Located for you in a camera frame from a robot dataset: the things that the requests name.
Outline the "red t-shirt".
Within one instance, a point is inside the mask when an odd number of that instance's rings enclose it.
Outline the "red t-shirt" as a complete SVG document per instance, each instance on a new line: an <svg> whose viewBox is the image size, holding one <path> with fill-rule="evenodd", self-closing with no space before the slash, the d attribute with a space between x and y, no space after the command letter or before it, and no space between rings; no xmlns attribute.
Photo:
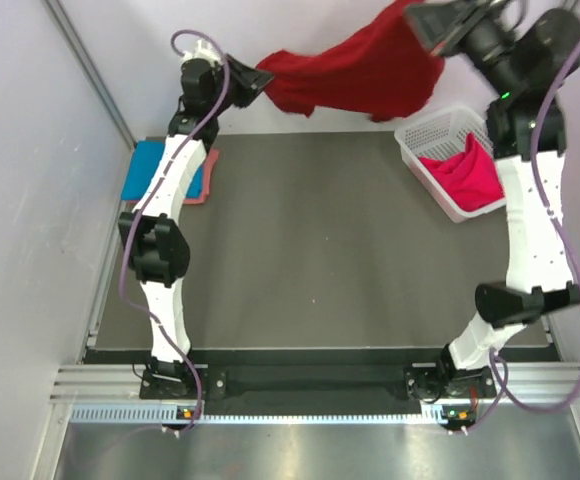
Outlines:
<svg viewBox="0 0 580 480"><path fill-rule="evenodd" d="M420 45L405 19L411 1L393 1L345 41L315 55L276 51L257 68L273 75L265 93L282 112L318 108L365 114L375 123L406 118L432 97L444 60Z"/></svg>

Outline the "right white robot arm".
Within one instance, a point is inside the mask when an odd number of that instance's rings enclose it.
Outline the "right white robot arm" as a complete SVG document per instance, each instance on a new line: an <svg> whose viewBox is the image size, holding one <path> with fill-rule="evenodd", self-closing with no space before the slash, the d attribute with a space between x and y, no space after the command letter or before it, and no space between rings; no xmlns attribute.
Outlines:
<svg viewBox="0 0 580 480"><path fill-rule="evenodd" d="M484 385L491 351L542 316L580 303L580 286L554 226L562 214L567 149L556 92L580 66L580 17L552 8L517 36L501 19L506 5L448 1L405 10L425 50L465 55L498 95L485 126L506 202L508 268L505 280L477 286L475 315L441 351L434 374L440 398Z"/></svg>

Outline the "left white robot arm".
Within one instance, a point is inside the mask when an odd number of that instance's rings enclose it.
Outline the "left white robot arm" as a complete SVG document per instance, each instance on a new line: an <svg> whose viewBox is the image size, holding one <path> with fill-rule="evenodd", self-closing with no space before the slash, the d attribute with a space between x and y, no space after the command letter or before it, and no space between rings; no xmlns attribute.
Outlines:
<svg viewBox="0 0 580 480"><path fill-rule="evenodd" d="M223 56L198 41L183 55L182 94L155 174L136 206L119 216L122 271L133 272L147 304L152 348L139 396L150 400L192 399L201 382L187 355L182 287L191 252L179 216L196 172L208 159L219 132L219 116L251 105L272 81L270 72Z"/></svg>

